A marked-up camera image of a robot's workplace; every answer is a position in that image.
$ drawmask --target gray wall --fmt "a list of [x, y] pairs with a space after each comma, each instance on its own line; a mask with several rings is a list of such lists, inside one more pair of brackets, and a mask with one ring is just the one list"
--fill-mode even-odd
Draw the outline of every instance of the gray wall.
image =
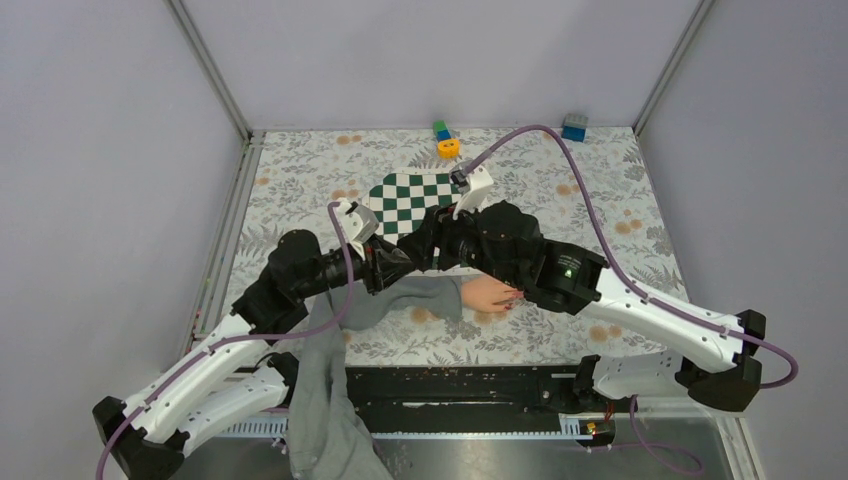
[[326, 129], [630, 125], [698, 2], [185, 3], [251, 126]]
[[240, 141], [163, 2], [2, 10], [0, 478], [92, 478], [91, 408], [176, 359]]
[[718, 2], [642, 139], [692, 297], [763, 311], [801, 364], [747, 412], [769, 479], [846, 465], [846, 24], [844, 0]]

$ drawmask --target floral mat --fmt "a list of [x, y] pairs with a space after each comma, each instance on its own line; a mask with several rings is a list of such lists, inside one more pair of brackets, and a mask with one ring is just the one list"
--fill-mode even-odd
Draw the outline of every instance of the floral mat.
[[[453, 131], [462, 143], [458, 160], [473, 158], [509, 131]], [[685, 299], [632, 130], [590, 128], [585, 143], [566, 143], [619, 262], [636, 279]], [[268, 133], [225, 305], [256, 279], [284, 232], [309, 229], [318, 236], [322, 250], [336, 247], [326, 213], [329, 201], [362, 198], [391, 172], [410, 168], [447, 172], [454, 162], [439, 158], [431, 130]], [[486, 167], [495, 180], [490, 202], [509, 200], [535, 215], [547, 238], [601, 253], [574, 175], [552, 138], [538, 132], [518, 137], [489, 158]], [[465, 310], [458, 323], [435, 318], [421, 308], [393, 312], [372, 329], [345, 332], [345, 340], [349, 365], [573, 363], [592, 353], [625, 356], [664, 349], [604, 321], [546, 312], [526, 303], [504, 314]], [[298, 348], [297, 342], [279, 346]]]

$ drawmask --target gray sleeve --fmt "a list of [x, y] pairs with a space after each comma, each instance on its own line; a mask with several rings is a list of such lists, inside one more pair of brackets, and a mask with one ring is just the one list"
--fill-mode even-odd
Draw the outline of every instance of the gray sleeve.
[[[309, 327], [329, 321], [333, 308], [341, 309], [346, 297], [347, 288], [342, 287], [316, 298]], [[409, 306], [458, 321], [462, 318], [460, 283], [453, 277], [406, 277], [376, 296], [357, 283], [341, 325], [362, 330], [376, 325], [389, 311]], [[339, 328], [309, 337], [304, 343], [286, 442], [295, 478], [392, 478], [374, 453], [371, 435], [347, 397], [345, 345]]]

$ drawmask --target checkerboard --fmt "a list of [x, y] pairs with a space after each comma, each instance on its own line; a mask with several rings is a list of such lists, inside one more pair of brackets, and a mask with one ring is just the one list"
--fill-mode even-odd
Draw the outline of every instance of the checkerboard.
[[[462, 194], [451, 184], [448, 173], [392, 173], [368, 192], [362, 204], [380, 221], [377, 234], [397, 244], [401, 237], [421, 225], [428, 207], [450, 205], [460, 197]], [[468, 275], [479, 272], [463, 265], [442, 273]]]

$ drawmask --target metal frame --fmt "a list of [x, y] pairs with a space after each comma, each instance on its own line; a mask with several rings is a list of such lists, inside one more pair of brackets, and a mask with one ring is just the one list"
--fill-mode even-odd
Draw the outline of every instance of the metal frame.
[[191, 348], [196, 333], [205, 332], [212, 322], [211, 330], [218, 324], [221, 308], [224, 304], [227, 285], [229, 284], [230, 271], [235, 260], [235, 251], [238, 247], [238, 237], [241, 233], [241, 225], [247, 215], [247, 201], [253, 189], [253, 179], [256, 169], [259, 167], [259, 158], [262, 154], [262, 146], [265, 141], [265, 132], [254, 132], [250, 142], [246, 144], [244, 152], [239, 160], [227, 200], [221, 212], [215, 240], [209, 252], [203, 277], [198, 288], [197, 296], [192, 304], [192, 311], [188, 328], [183, 333], [183, 340], [179, 344], [180, 350], [176, 358], [185, 355]]
[[206, 79], [209, 80], [212, 91], [215, 92], [215, 96], [218, 97], [218, 100], [220, 100], [221, 105], [227, 112], [227, 116], [230, 118], [233, 127], [235, 127], [243, 141], [248, 141], [251, 136], [250, 126], [247, 124], [247, 120], [244, 119], [235, 99], [233, 99], [233, 94], [227, 88], [227, 84], [224, 82], [217, 65], [215, 65], [209, 49], [206, 48], [203, 37], [200, 36], [197, 26], [188, 13], [188, 9], [186, 9], [182, 0], [165, 0], [165, 5], [168, 6], [174, 15], [174, 20], [180, 27], [180, 31], [185, 35], [192, 53], [194, 53], [194, 56], [200, 63], [200, 67], [203, 69]]
[[220, 438], [283, 438], [289, 418], [276, 413], [255, 415], [218, 434]]
[[[174, 16], [174, 20], [185, 36], [192, 53], [197, 58], [204, 75], [209, 81], [210, 87], [221, 102], [230, 122], [245, 142], [242, 158], [239, 161], [238, 168], [234, 172], [227, 193], [226, 203], [216, 228], [215, 241], [204, 271], [203, 281], [198, 289], [196, 301], [193, 304], [196, 307], [192, 310], [192, 319], [194, 321], [188, 323], [189, 328], [185, 333], [185, 341], [181, 343], [181, 350], [178, 352], [178, 357], [181, 357], [185, 353], [185, 347], [191, 345], [193, 333], [196, 330], [195, 323], [201, 327], [201, 331], [204, 326], [208, 325], [210, 319], [213, 324], [217, 324], [217, 318], [215, 317], [219, 315], [224, 303], [224, 295], [229, 283], [234, 253], [238, 246], [241, 225], [247, 212], [247, 201], [250, 198], [253, 179], [259, 165], [266, 132], [251, 131], [247, 120], [244, 118], [232, 93], [227, 87], [220, 70], [215, 64], [183, 1], [165, 0], [164, 3]], [[677, 73], [682, 61], [689, 53], [694, 39], [697, 37], [707, 15], [715, 4], [716, 0], [700, 0], [698, 3], [633, 124], [633, 131], [637, 140], [643, 133], [656, 110], [658, 102]], [[679, 264], [678, 269], [685, 280], [685, 274]], [[198, 309], [201, 314], [195, 318]], [[691, 417], [704, 414], [702, 409], [690, 401], [668, 402], [657, 400], [659, 399], [654, 399], [654, 401], [644, 399], [640, 402], [640, 406], [643, 411], [652, 412], [651, 416], [654, 417]], [[281, 420], [273, 418], [273, 415], [270, 417], [278, 423]], [[751, 441], [751, 435], [745, 418], [741, 416], [721, 415], [716, 417], [716, 425], [721, 432], [734, 478], [765, 478], [762, 465], [753, 448], [753, 442]]]
[[657, 103], [660, 98], [662, 98], [666, 88], [677, 73], [681, 62], [686, 57], [687, 53], [689, 53], [695, 37], [704, 25], [704, 20], [706, 20], [707, 15], [716, 4], [716, 1], [717, 0], [701, 0], [695, 8], [695, 12], [692, 14], [692, 17], [689, 18], [689, 23], [686, 24], [686, 28], [683, 29], [683, 34], [681, 34], [680, 39], [677, 40], [677, 45], [675, 45], [674, 50], [671, 51], [671, 56], [663, 67], [663, 71], [660, 74], [659, 79], [657, 79], [656, 85], [654, 85], [650, 95], [648, 95], [648, 100], [645, 102], [645, 105], [642, 107], [639, 115], [636, 116], [636, 121], [633, 123], [633, 132], [636, 134], [636, 138], [641, 136], [642, 132], [645, 130], [645, 126], [651, 119], [651, 115], [654, 113], [654, 110], [656, 110]]

